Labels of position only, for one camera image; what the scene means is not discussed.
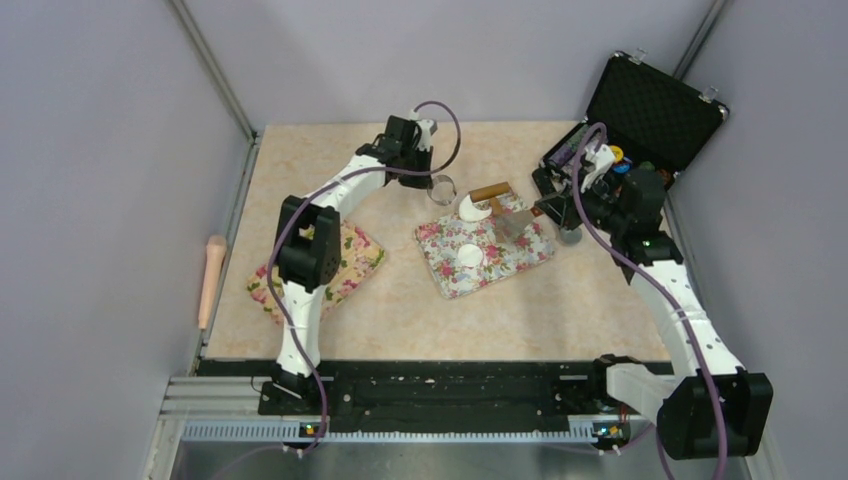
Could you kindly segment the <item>white dough ball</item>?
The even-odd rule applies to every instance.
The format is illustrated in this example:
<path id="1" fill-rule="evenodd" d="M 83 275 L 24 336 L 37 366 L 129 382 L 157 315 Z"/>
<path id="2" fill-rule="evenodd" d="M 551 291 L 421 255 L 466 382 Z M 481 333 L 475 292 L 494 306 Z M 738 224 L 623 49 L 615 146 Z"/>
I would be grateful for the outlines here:
<path id="1" fill-rule="evenodd" d="M 461 200 L 457 213 L 459 219 L 463 222 L 481 222 L 492 215 L 490 200 L 474 200 L 471 194 L 467 194 Z"/>

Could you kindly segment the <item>wooden dough roller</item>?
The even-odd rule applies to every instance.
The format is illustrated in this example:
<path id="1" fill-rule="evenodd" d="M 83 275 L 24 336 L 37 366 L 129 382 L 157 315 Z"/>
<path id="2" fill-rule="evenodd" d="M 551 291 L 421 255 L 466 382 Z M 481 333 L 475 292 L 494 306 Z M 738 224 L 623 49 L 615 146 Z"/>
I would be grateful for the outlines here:
<path id="1" fill-rule="evenodd" d="M 504 195 L 511 191 L 511 186 L 508 182 L 500 182 L 492 185 L 488 185 L 485 187 L 480 187 L 474 190 L 471 190 L 468 194 L 472 195 L 474 200 L 484 200 L 489 199 L 492 208 L 491 216 L 499 216 L 503 213 L 503 208 L 498 200 L 500 195 Z"/>

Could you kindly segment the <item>floral tray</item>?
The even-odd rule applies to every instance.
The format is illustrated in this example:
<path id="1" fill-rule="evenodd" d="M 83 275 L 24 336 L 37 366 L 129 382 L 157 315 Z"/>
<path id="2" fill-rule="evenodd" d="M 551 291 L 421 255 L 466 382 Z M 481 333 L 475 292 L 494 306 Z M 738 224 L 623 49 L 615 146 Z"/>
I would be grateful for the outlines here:
<path id="1" fill-rule="evenodd" d="M 413 235 L 427 269 L 441 295 L 449 300 L 472 294 L 551 260 L 555 245 L 538 223 L 533 223 L 513 242 L 498 242 L 494 217 L 466 223 L 458 213 L 421 224 Z M 474 244 L 485 254 L 483 264 L 465 268 L 456 259 L 464 244 Z"/>

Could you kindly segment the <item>cut round dough wrapper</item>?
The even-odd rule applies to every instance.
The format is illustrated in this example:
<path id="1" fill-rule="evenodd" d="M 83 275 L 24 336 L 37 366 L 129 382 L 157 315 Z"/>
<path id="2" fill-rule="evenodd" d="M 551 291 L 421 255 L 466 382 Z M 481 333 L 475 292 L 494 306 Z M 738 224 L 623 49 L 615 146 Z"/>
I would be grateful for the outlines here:
<path id="1" fill-rule="evenodd" d="M 458 248 L 456 259 L 465 268 L 476 268 L 483 264 L 485 254 L 481 247 L 474 244 L 464 244 Z"/>

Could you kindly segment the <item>metal spatula wooden handle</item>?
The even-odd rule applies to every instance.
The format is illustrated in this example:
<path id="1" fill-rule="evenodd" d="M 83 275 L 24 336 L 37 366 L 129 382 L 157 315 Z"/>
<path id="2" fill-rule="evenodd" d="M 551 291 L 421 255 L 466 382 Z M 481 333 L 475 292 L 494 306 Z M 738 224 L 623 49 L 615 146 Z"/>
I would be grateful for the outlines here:
<path id="1" fill-rule="evenodd" d="M 498 242 L 513 242 L 544 212 L 538 208 L 509 212 L 494 219 L 495 238 Z"/>

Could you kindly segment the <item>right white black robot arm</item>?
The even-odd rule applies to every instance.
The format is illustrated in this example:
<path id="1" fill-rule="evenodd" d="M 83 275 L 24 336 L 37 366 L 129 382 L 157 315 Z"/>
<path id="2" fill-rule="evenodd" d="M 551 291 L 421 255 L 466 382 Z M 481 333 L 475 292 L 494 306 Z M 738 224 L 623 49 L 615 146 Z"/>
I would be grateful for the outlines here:
<path id="1" fill-rule="evenodd" d="M 631 169 L 573 183 L 562 169 L 538 167 L 535 208 L 601 241 L 628 285 L 648 306 L 676 377 L 661 380 L 631 358 L 605 355 L 586 385 L 589 404 L 612 412 L 624 403 L 648 419 L 675 460 L 755 455 L 774 397 L 763 373 L 749 371 L 728 349 L 689 282 L 682 253 L 661 230 L 666 186 L 654 171 Z"/>

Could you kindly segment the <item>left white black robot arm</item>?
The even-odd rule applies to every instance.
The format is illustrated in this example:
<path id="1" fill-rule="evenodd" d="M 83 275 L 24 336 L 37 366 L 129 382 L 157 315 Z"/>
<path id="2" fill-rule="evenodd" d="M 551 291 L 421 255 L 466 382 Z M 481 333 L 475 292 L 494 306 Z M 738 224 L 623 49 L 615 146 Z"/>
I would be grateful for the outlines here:
<path id="1" fill-rule="evenodd" d="M 272 386 L 297 413 L 329 413 L 329 398 L 318 372 L 323 302 L 341 268 L 345 220 L 369 195 L 392 181 L 426 189 L 431 183 L 436 121 L 411 113 L 391 116 L 374 140 L 355 150 L 344 167 L 304 197 L 282 203 L 278 232 L 268 261 L 268 284 L 285 329 Z"/>

